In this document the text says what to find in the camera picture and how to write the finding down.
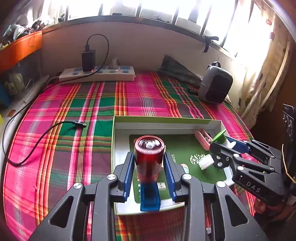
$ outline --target green tray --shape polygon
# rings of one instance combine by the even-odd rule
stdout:
[[[134,139],[142,135],[130,135],[130,151],[134,152]],[[195,138],[194,134],[186,135],[155,135],[161,138],[165,145],[166,151],[169,151],[173,160],[178,164],[186,164],[189,168],[189,173],[197,177],[200,181],[206,183],[216,183],[217,181],[225,181],[226,176],[223,169],[217,169],[213,165],[205,170],[201,170],[198,165],[198,160],[210,152],[203,149]],[[166,189],[159,190],[160,199],[170,199],[168,185],[165,178],[165,172],[161,169],[157,182],[165,183]],[[140,203],[140,183],[137,180],[136,170],[133,174],[133,190],[136,203]]]

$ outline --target plaid bedsheet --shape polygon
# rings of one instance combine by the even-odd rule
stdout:
[[[60,121],[84,121],[87,127],[59,125],[43,138],[25,165],[6,165],[4,211],[15,236],[27,240],[75,182],[95,183],[110,173],[113,115],[216,119],[223,121],[230,136],[239,140],[252,138],[231,106],[200,102],[188,93],[188,87],[191,86],[160,78],[155,72],[138,72],[133,82],[57,85],[41,94],[14,136],[9,153],[13,161],[23,160],[38,138]],[[254,214],[254,197],[238,186],[232,189]],[[117,240],[180,240],[183,211],[178,208],[119,216]]]

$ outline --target power strip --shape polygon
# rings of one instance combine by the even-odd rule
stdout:
[[[100,66],[96,66],[93,71],[97,71],[99,68]],[[109,69],[108,66],[103,66],[100,71],[88,76],[93,71],[83,72],[82,67],[65,69],[59,76],[59,81],[72,80],[76,79],[77,77],[82,77],[77,80],[64,82],[65,84],[68,84],[93,81],[133,81],[135,78],[135,71],[132,66],[118,66],[117,69]]]

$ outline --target curtain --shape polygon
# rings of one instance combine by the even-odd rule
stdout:
[[[237,54],[246,66],[238,105],[248,128],[255,125],[260,111],[272,110],[292,50],[290,34],[276,13],[261,0],[252,8],[244,48]]]

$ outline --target green lid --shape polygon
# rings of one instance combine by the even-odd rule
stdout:
[[[226,129],[220,131],[211,141],[213,142],[219,142],[220,144],[223,144],[226,140],[226,137],[224,136],[224,132],[226,131]]]

